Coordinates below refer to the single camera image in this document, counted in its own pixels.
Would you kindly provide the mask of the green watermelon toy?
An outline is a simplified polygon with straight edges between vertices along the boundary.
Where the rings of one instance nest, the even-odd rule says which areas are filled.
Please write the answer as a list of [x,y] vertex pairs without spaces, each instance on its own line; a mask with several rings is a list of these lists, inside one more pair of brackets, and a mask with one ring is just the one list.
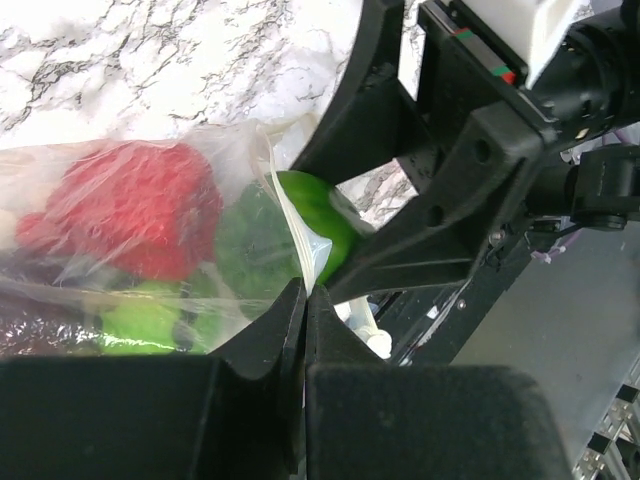
[[221,334],[221,314],[211,304],[214,283],[196,273],[188,280],[147,280],[132,300],[100,314],[99,345],[107,355],[206,354]]

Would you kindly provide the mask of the clear zip top bag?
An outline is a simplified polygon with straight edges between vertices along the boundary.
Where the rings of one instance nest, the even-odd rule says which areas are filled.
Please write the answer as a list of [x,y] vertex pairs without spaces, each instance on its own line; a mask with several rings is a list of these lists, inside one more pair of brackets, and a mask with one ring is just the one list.
[[290,165],[307,119],[1,154],[1,353],[206,354],[374,229]]

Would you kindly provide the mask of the red bell pepper toy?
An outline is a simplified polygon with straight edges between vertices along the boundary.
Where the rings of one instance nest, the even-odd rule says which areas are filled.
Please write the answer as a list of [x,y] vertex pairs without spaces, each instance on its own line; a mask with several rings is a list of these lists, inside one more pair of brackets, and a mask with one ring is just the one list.
[[151,280],[182,281],[214,258],[222,196],[195,148],[131,141],[75,161],[41,212],[17,222],[40,255],[90,255]]

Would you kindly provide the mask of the purple mangosteen toy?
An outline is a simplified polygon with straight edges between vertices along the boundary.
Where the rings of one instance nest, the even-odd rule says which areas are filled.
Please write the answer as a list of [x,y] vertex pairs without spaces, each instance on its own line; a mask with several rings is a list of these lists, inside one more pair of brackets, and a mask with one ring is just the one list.
[[63,267],[30,257],[1,256],[1,355],[97,355],[95,319],[77,303],[55,300],[75,280]]

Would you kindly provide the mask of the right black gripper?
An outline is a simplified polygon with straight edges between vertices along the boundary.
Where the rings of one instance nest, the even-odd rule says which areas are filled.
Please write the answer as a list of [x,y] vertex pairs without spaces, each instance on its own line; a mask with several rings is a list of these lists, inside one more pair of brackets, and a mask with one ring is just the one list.
[[[506,2],[423,3],[426,124],[398,78],[404,8],[362,4],[344,76],[293,168],[338,185],[396,159],[421,186],[437,147],[451,151],[327,281],[336,303],[464,282],[523,203],[543,140],[566,149],[625,125],[623,5],[563,29],[535,71],[516,50],[524,30]],[[506,107],[489,107],[497,103]]]

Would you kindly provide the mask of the green bell pepper toy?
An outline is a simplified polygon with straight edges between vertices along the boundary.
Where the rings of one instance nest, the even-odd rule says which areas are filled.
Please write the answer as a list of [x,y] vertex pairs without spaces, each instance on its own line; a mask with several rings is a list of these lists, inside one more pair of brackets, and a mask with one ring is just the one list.
[[336,187],[295,170],[277,180],[248,184],[216,229],[217,269],[243,300],[271,300],[304,275],[326,284],[372,233]]

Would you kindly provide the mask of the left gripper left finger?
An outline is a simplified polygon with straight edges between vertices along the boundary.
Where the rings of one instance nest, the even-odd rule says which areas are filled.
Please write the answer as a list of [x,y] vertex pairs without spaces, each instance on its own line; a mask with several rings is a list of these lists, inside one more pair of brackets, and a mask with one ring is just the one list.
[[306,292],[208,355],[1,366],[5,479],[286,479],[298,469]]

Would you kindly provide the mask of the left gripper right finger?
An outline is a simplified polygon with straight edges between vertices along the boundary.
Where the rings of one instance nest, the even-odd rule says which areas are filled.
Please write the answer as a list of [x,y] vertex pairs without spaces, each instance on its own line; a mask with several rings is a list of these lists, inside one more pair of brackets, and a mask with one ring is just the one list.
[[392,366],[308,301],[306,458],[311,479],[568,479],[548,403],[501,366]]

